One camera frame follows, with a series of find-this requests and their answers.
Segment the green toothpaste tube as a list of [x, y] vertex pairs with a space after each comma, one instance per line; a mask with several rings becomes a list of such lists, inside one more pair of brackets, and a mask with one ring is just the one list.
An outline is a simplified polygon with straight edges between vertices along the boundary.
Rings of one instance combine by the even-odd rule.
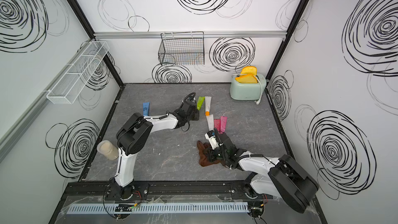
[[197, 110], [198, 111], [201, 110], [204, 101], [205, 101], [205, 97], [204, 96], [199, 96], [198, 101], [197, 101]]

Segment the white pink-cap toothpaste tube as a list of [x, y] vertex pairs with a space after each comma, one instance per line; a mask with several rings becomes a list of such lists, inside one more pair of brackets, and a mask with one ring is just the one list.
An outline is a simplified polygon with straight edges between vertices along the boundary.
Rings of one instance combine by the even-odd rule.
[[215, 128], [214, 116], [213, 115], [208, 115], [208, 116], [206, 116], [206, 120], [207, 120], [208, 130], [209, 131], [213, 131], [214, 128]]

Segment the brown cloth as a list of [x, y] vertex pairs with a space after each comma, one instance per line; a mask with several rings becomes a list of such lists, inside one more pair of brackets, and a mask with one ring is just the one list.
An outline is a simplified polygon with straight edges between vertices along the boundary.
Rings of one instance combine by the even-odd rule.
[[220, 159], [216, 159], [211, 161], [209, 159], [209, 152], [212, 150], [210, 143], [203, 143], [201, 141], [197, 141], [197, 148], [199, 154], [199, 165], [201, 167], [208, 167], [214, 164], [223, 164]]

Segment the crimson pink toothpaste tube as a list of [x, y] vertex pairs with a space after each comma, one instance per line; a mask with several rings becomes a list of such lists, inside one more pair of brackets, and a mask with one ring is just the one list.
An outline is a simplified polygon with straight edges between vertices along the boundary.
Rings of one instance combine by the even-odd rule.
[[218, 132], [220, 132], [220, 127], [221, 127], [221, 120], [214, 119], [214, 128], [217, 129]]

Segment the magenta toothpaste tube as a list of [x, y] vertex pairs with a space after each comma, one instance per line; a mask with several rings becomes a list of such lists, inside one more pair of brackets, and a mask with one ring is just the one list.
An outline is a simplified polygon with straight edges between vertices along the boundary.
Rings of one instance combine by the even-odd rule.
[[225, 116], [220, 117], [220, 132], [225, 133], [227, 127], [228, 118]]

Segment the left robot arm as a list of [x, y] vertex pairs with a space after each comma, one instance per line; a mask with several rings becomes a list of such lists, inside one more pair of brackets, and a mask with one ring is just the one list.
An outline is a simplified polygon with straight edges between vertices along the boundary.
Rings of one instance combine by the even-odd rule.
[[121, 188], [133, 182], [137, 154], [151, 133], [179, 129], [194, 119], [197, 112], [195, 96], [195, 92], [187, 95], [178, 109], [164, 115], [144, 116], [134, 113], [120, 128], [116, 135], [119, 157], [115, 181]]

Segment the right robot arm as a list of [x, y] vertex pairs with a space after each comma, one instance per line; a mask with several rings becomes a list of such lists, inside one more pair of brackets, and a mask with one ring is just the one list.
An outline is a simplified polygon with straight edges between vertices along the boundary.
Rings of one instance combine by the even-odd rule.
[[226, 133], [220, 134], [216, 129], [208, 131], [205, 138], [210, 144], [205, 150], [208, 161], [220, 161], [230, 170], [251, 173], [244, 187], [249, 198], [258, 195], [282, 198], [291, 209], [302, 214], [319, 190], [316, 180], [290, 155], [271, 158], [237, 148]]

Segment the blue toothpaste tube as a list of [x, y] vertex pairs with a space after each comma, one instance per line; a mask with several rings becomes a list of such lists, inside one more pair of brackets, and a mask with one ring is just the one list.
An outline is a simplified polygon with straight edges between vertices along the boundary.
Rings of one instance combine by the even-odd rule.
[[144, 116], [149, 116], [149, 109], [150, 109], [150, 103], [144, 102], [143, 103], [143, 115]]

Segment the mint green toaster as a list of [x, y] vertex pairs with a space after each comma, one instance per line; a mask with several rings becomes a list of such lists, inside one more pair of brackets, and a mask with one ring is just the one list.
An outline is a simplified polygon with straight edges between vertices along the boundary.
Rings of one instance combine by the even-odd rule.
[[232, 81], [230, 86], [230, 96], [234, 100], [253, 100], [257, 101], [260, 99], [265, 91], [266, 79], [262, 74], [257, 74], [257, 78], [260, 83], [257, 84], [240, 84], [235, 78], [237, 75], [232, 75]]

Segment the yellow toast slice front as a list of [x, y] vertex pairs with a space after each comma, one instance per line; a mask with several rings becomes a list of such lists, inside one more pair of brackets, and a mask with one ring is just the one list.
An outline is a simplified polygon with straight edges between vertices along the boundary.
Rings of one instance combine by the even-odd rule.
[[253, 74], [245, 74], [236, 76], [235, 80], [240, 84], [257, 84], [257, 77]]

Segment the yellow toast slice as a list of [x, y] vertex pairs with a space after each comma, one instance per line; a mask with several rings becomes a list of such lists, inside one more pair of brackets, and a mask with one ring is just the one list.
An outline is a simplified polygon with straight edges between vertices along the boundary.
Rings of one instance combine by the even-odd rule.
[[257, 72], [258, 72], [258, 70], [255, 66], [246, 66], [242, 69], [241, 74], [245, 74], [245, 75], [251, 74], [251, 75], [256, 76]]
[[235, 80], [240, 84], [257, 84], [257, 77], [253, 74], [245, 74], [236, 76]]

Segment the yellow toast slice back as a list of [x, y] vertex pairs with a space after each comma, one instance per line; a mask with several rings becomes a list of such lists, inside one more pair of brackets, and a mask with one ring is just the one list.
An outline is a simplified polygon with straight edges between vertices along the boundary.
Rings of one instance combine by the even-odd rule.
[[258, 72], [258, 70], [255, 66], [246, 66], [242, 69], [241, 74], [245, 74], [245, 75], [251, 74], [251, 75], [256, 76], [257, 72]]

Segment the beige sponge roll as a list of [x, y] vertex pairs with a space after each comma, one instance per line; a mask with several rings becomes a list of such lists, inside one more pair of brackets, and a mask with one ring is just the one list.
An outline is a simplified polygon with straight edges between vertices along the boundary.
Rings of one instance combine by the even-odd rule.
[[96, 149], [109, 160], [113, 161], [119, 158], [118, 148], [109, 140], [102, 140], [99, 142]]

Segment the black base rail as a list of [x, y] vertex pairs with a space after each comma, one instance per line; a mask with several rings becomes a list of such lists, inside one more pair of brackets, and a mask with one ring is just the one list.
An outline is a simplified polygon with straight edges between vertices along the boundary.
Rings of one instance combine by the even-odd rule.
[[120, 201], [121, 196], [133, 200], [150, 200], [155, 196], [219, 195], [233, 200], [273, 199], [273, 194], [255, 195], [243, 180], [235, 181], [134, 181], [122, 188], [113, 180], [82, 181], [69, 183], [63, 193], [67, 196], [105, 196], [105, 199]]

